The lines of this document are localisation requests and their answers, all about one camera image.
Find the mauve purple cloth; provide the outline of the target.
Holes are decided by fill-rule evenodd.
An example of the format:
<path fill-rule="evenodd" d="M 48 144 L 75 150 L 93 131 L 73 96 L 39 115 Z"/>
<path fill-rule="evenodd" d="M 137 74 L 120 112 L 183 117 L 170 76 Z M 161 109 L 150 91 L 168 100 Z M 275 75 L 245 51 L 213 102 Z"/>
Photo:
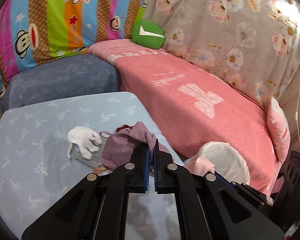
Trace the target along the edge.
<path fill-rule="evenodd" d="M 157 137 L 140 121 L 130 131 L 113 134 L 100 131 L 99 136 L 106 139 L 106 143 L 100 157 L 101 166 L 93 168 L 93 172 L 98 175 L 129 162 L 133 151 L 141 144 L 146 144 L 152 154 L 157 141 Z"/>

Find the pink cloth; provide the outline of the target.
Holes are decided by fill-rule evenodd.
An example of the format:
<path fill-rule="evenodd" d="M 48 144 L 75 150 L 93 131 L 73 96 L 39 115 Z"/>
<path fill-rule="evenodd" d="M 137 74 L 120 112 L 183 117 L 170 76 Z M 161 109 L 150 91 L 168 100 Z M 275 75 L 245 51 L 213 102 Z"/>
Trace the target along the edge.
<path fill-rule="evenodd" d="M 202 156 L 194 156 L 188 159 L 185 162 L 184 167 L 188 169 L 188 171 L 191 174 L 195 174 L 202 177 L 206 175 L 207 172 L 214 174 L 216 168 L 215 165 L 211 163 L 211 161 Z"/>

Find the dark red velvet scrunchie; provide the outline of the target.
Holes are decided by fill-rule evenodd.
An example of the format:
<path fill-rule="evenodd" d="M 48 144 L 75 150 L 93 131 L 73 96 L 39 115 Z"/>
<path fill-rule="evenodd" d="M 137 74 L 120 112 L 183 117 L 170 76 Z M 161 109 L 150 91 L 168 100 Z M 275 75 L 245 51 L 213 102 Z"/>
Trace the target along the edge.
<path fill-rule="evenodd" d="M 133 126 L 129 126 L 129 125 L 125 124 L 125 125 L 118 127 L 116 129 L 116 133 L 119 133 L 120 131 L 130 131 L 132 129 L 133 129 Z"/>

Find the pink blanket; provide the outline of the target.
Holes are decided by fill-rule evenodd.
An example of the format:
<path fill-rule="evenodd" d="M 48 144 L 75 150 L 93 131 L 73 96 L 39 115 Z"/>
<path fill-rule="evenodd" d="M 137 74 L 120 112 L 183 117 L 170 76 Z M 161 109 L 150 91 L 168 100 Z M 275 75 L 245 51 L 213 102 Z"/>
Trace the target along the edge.
<path fill-rule="evenodd" d="M 88 52 L 112 64 L 174 150 L 190 158 L 207 142 L 229 143 L 244 158 L 250 185 L 270 194 L 281 163 L 265 110 L 218 77 L 163 49 L 101 41 Z"/>

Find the small pink pillow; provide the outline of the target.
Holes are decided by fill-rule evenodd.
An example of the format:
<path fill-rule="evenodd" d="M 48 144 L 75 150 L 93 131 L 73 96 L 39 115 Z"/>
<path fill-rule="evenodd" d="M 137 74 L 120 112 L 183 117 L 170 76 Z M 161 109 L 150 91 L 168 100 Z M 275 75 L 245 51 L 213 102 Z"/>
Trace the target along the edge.
<path fill-rule="evenodd" d="M 274 97 L 268 105 L 267 126 L 276 156 L 281 163 L 284 163 L 290 146 L 290 131 L 285 113 Z"/>

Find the light blue palm-print sheet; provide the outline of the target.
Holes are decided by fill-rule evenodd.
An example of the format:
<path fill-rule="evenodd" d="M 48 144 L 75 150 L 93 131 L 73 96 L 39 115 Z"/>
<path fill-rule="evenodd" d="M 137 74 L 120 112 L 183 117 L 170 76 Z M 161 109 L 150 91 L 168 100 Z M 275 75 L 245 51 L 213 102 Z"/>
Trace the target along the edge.
<path fill-rule="evenodd" d="M 6 111 L 0 120 L 0 216 L 20 238 L 90 168 L 67 156 L 67 133 L 76 126 L 110 133 L 143 122 L 168 141 L 132 93 L 79 96 Z"/>

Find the blue-grey velvet pillow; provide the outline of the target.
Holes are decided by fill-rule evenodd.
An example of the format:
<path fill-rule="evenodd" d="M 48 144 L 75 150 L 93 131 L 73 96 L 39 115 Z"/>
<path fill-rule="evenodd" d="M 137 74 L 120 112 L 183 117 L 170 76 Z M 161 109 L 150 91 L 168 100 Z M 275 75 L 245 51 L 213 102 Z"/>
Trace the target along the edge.
<path fill-rule="evenodd" d="M 0 100 L 3 111 L 74 96 L 120 91 L 114 66 L 91 54 L 64 57 L 12 77 Z"/>

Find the green round check cushion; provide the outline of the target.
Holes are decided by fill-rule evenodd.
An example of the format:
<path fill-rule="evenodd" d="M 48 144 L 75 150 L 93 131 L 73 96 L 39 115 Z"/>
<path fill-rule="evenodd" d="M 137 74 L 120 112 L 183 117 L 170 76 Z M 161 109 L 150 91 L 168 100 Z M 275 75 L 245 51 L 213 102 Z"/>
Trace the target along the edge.
<path fill-rule="evenodd" d="M 165 34 L 162 29 L 151 21 L 136 22 L 131 31 L 131 41 L 150 49 L 159 49 L 165 43 Z"/>

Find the grey floral quilt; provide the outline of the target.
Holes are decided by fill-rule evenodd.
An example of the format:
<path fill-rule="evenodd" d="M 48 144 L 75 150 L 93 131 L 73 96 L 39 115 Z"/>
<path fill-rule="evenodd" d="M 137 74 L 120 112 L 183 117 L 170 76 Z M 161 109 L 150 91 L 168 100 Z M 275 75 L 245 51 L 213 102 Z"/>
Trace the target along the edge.
<path fill-rule="evenodd" d="M 164 31 L 165 50 L 263 107 L 283 96 L 299 67 L 295 0 L 147 0 L 145 18 Z"/>

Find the colourful monkey print pillow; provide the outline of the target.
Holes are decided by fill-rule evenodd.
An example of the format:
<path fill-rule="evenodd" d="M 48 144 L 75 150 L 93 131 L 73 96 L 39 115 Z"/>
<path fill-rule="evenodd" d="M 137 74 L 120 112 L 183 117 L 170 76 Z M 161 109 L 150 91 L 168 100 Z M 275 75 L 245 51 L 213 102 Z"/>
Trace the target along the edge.
<path fill-rule="evenodd" d="M 97 41 L 129 38 L 147 0 L 6 0 L 0 9 L 0 97 L 11 78 L 81 54 Z"/>

